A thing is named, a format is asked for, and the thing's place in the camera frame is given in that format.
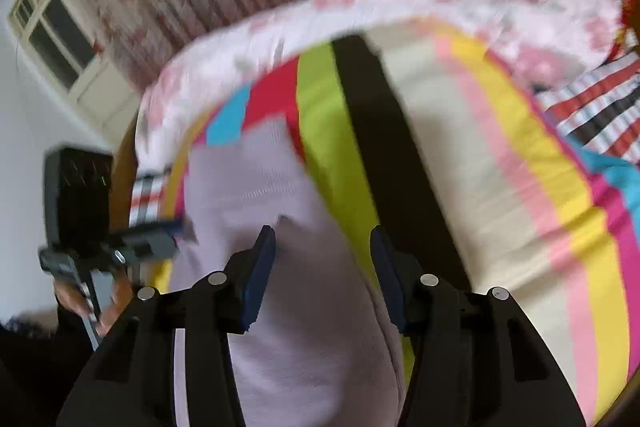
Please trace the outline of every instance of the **window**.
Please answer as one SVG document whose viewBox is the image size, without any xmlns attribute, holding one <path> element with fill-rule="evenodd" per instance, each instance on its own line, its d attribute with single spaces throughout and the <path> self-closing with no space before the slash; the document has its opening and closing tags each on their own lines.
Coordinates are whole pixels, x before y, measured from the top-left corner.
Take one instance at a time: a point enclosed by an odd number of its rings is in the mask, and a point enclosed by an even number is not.
<svg viewBox="0 0 640 427">
<path fill-rule="evenodd" d="M 95 52 L 64 0 L 17 0 L 10 18 L 22 45 L 71 91 Z"/>
</svg>

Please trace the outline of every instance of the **blue stripe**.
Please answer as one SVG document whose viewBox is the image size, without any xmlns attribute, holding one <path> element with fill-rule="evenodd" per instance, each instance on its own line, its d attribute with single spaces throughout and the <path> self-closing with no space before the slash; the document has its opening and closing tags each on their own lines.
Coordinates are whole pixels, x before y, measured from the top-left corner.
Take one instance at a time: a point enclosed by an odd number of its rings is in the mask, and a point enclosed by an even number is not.
<svg viewBox="0 0 640 427">
<path fill-rule="evenodd" d="M 589 172 L 602 174 L 610 187 L 619 190 L 626 211 L 633 222 L 637 241 L 640 237 L 640 171 L 638 168 L 621 158 L 594 153 L 573 139 L 565 139 Z"/>
<path fill-rule="evenodd" d="M 227 145 L 240 139 L 250 93 L 250 87 L 243 87 L 220 109 L 218 115 L 207 127 L 207 145 Z"/>
</svg>

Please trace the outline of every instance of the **black stripe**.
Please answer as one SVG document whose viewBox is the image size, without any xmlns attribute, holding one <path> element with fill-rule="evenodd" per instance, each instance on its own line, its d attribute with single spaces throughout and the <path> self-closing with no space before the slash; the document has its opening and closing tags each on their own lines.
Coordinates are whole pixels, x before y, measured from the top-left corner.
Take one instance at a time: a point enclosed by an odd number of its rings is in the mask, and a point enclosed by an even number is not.
<svg viewBox="0 0 640 427">
<path fill-rule="evenodd" d="M 145 180 L 155 180 L 156 178 L 161 178 L 168 174 L 171 174 L 171 167 L 167 167 L 162 172 L 158 171 L 158 172 L 152 172 L 151 174 L 142 174 L 141 176 L 136 177 L 136 183 L 143 182 Z"/>
<path fill-rule="evenodd" d="M 151 190 L 154 187 L 155 176 L 145 177 L 142 180 L 142 187 L 140 187 L 140 198 L 151 194 Z M 149 203 L 141 203 L 138 206 L 138 215 L 136 216 L 136 224 L 146 223 L 146 215 L 149 212 Z"/>
<path fill-rule="evenodd" d="M 380 224 L 394 247 L 415 255 L 426 273 L 469 291 L 460 255 L 380 61 L 358 36 L 334 41 L 333 49 Z"/>
<path fill-rule="evenodd" d="M 578 142 L 583 145 L 588 144 L 617 116 L 632 107 L 638 101 L 638 98 L 640 98 L 640 86 L 636 87 L 636 89 L 626 95 L 625 98 L 621 98 L 620 100 L 616 100 L 611 103 L 611 105 L 605 107 L 597 115 L 591 118 L 591 120 L 586 121 L 580 127 L 572 130 L 571 133 L 569 133 L 569 136 L 578 140 Z"/>
</svg>

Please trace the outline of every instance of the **pink blanket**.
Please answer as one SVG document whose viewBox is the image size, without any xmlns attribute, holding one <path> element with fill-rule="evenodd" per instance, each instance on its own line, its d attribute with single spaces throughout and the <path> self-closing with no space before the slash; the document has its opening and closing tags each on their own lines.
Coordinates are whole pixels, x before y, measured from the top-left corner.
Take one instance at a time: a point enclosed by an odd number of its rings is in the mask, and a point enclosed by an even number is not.
<svg viewBox="0 0 640 427">
<path fill-rule="evenodd" d="M 301 0 L 200 38 L 147 89 L 138 117 L 141 172 L 171 165 L 198 115 L 318 42 L 435 15 L 480 37 L 521 82 L 558 86 L 599 66 L 620 25 L 620 0 Z"/>
</svg>

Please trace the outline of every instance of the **white window frame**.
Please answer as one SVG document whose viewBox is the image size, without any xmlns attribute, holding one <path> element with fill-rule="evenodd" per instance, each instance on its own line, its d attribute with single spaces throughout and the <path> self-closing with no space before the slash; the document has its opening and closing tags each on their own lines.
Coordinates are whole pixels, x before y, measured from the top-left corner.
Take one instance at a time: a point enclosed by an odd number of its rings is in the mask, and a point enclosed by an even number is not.
<svg viewBox="0 0 640 427">
<path fill-rule="evenodd" d="M 39 66 L 47 79 L 52 83 L 54 88 L 62 96 L 70 100 L 70 102 L 77 103 L 79 98 L 89 87 L 94 78 L 99 74 L 100 70 L 106 65 L 101 63 L 100 54 L 95 54 L 95 57 L 92 58 L 87 67 L 83 68 L 78 63 L 76 58 L 69 52 L 63 42 L 58 38 L 56 32 L 51 28 L 47 20 L 44 18 L 44 10 L 49 5 L 49 2 L 51 0 L 30 1 L 33 4 L 33 13 L 31 14 L 26 26 L 22 26 L 22 23 L 20 22 L 21 17 L 18 15 L 18 8 L 22 0 L 16 0 L 14 5 L 12 6 L 11 11 L 9 12 L 9 22 L 13 27 L 16 35 L 18 36 L 18 40 L 20 41 L 23 49 L 29 55 L 31 60 L 33 60 Z M 69 16 L 78 26 L 78 29 L 84 34 L 89 44 L 92 44 L 93 40 L 87 34 L 84 25 L 78 20 L 78 14 L 75 13 L 75 10 L 71 8 L 72 3 L 70 3 L 68 0 L 60 1 L 64 5 L 66 11 L 69 13 Z M 59 51 L 66 58 L 71 67 L 76 70 L 76 73 L 78 73 L 78 79 L 70 89 L 67 89 L 64 84 L 56 77 L 56 75 L 49 69 L 46 62 L 43 60 L 43 58 L 40 57 L 40 54 L 36 51 L 29 40 L 38 22 L 44 26 L 47 33 L 49 34 L 49 37 L 54 41 Z"/>
</svg>

